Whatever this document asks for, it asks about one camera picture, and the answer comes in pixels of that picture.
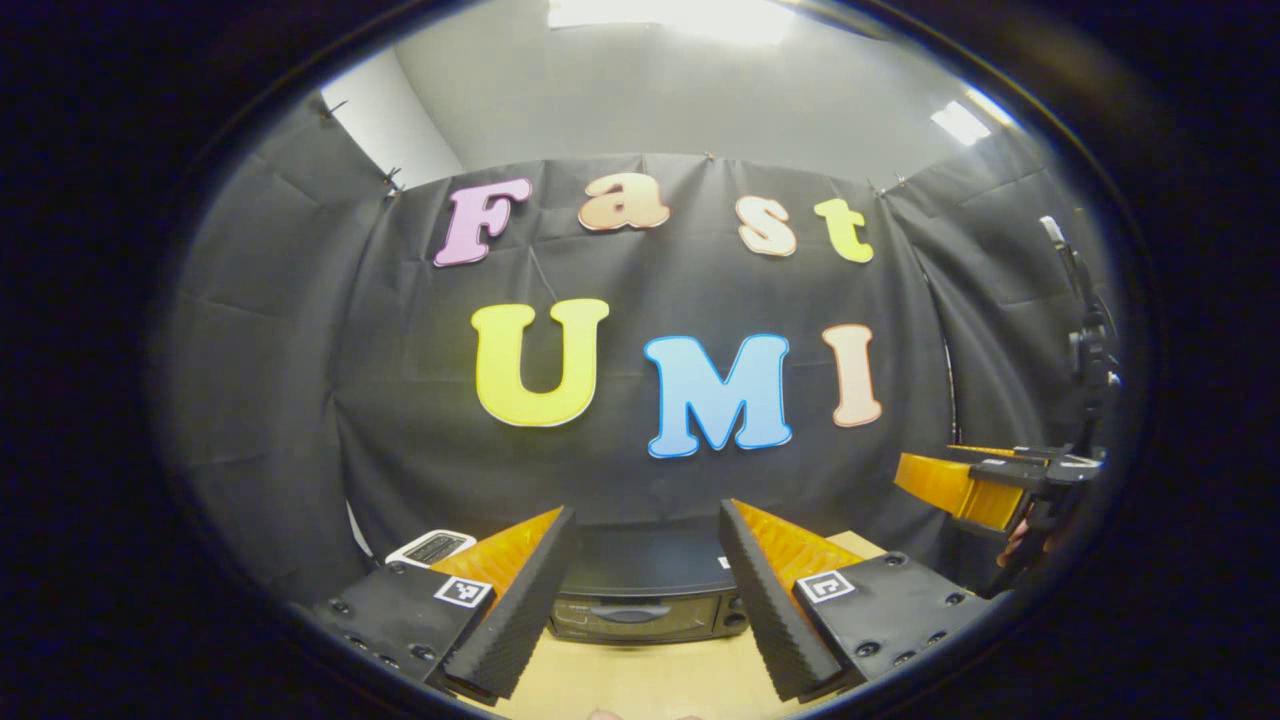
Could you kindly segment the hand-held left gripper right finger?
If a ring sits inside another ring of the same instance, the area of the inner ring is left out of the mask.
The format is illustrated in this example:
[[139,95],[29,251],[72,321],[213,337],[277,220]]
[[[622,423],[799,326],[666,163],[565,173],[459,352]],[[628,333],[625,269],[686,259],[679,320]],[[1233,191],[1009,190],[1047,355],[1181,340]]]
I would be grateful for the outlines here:
[[989,601],[901,552],[854,553],[736,498],[718,533],[776,694],[808,702],[928,659]]

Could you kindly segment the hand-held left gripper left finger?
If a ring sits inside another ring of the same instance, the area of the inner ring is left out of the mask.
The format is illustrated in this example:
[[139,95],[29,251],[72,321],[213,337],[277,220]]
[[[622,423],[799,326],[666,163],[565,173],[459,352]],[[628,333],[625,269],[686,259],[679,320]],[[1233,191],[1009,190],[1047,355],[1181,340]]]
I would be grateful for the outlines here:
[[311,615],[326,634],[417,685],[494,703],[513,694],[577,547],[567,506],[485,539],[430,530]]

